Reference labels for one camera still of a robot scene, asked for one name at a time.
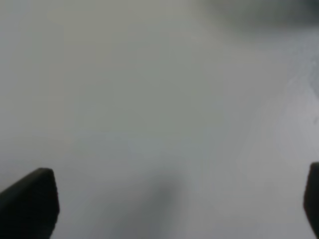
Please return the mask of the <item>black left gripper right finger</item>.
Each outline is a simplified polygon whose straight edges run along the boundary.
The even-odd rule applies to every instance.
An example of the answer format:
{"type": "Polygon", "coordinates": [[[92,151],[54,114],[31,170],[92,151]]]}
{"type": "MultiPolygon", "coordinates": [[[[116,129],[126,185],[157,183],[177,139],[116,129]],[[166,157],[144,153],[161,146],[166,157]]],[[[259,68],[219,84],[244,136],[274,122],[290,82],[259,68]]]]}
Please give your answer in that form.
{"type": "Polygon", "coordinates": [[[304,211],[315,237],[319,238],[319,163],[310,165],[305,193],[304,211]]]}

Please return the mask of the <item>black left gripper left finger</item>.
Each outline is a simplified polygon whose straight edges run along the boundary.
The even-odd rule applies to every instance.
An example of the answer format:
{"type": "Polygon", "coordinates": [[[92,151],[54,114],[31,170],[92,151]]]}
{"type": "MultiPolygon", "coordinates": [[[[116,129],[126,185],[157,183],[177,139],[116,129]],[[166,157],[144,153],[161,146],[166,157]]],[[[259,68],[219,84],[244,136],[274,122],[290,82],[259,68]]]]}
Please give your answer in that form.
{"type": "Polygon", "coordinates": [[[38,168],[0,193],[0,237],[49,239],[59,213],[54,172],[38,168]]]}

